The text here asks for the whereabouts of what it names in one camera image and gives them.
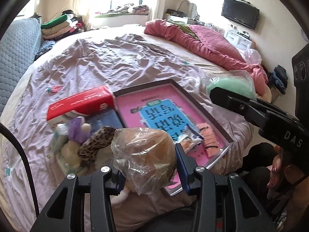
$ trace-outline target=green blanket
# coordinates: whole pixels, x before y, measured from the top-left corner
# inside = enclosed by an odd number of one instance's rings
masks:
[[[68,15],[65,14],[65,15],[57,17],[56,19],[53,19],[53,20],[51,20],[47,23],[42,24],[41,29],[50,29],[50,28],[55,27],[56,25],[66,21],[66,20],[68,20]]]
[[[176,21],[173,21],[171,19],[168,19],[167,21],[172,23],[172,24],[177,25],[178,28],[180,28],[184,33],[187,33],[188,35],[190,35],[194,39],[200,41],[200,39],[197,37],[197,35],[195,35],[195,33],[189,27],[187,27],[188,24],[186,24],[184,22],[176,22]]]

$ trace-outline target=wall-mounted television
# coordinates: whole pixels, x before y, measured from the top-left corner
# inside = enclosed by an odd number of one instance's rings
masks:
[[[260,10],[246,2],[224,0],[221,15],[255,30],[257,21],[260,18]]]

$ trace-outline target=blue mattress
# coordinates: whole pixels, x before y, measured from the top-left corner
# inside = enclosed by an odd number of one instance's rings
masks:
[[[0,115],[41,46],[40,18],[11,23],[0,41]]]

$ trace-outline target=leopard print fabric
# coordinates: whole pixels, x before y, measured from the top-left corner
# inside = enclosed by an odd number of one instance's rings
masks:
[[[113,127],[104,126],[81,145],[78,150],[78,156],[81,157],[84,163],[93,163],[98,150],[112,143],[115,130]]]

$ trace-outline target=blue gripper pad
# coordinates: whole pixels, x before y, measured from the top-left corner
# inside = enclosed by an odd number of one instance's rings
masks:
[[[175,145],[175,151],[177,172],[182,189],[186,191],[187,195],[196,195],[200,188],[200,181],[194,177],[194,168],[197,167],[197,163],[194,158],[186,156],[179,143]]]

